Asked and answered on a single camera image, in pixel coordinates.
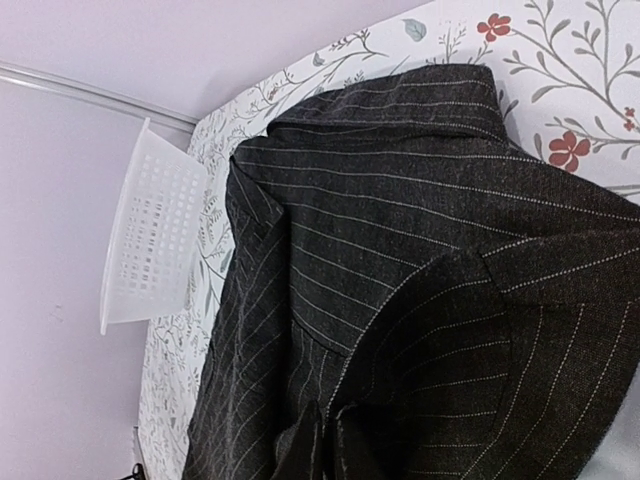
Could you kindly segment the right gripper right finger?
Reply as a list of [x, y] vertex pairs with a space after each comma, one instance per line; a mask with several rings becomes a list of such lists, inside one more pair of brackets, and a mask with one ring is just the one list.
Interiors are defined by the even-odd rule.
[[369, 448], [357, 421], [357, 413], [357, 406], [352, 404], [343, 407], [335, 417], [333, 454], [336, 479], [370, 478]]

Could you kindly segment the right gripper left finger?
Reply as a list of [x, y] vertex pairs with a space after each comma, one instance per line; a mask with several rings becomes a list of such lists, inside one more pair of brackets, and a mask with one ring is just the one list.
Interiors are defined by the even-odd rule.
[[285, 450], [272, 479], [320, 480], [322, 471], [322, 418], [318, 403], [310, 401], [300, 415], [290, 446]]

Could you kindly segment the black pinstriped long sleeve shirt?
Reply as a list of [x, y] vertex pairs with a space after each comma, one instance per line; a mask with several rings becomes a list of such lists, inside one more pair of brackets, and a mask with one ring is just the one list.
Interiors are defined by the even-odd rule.
[[639, 208], [509, 143], [490, 69], [290, 108], [229, 160], [235, 241], [186, 479], [272, 479], [310, 401], [369, 479], [575, 479], [639, 364]]

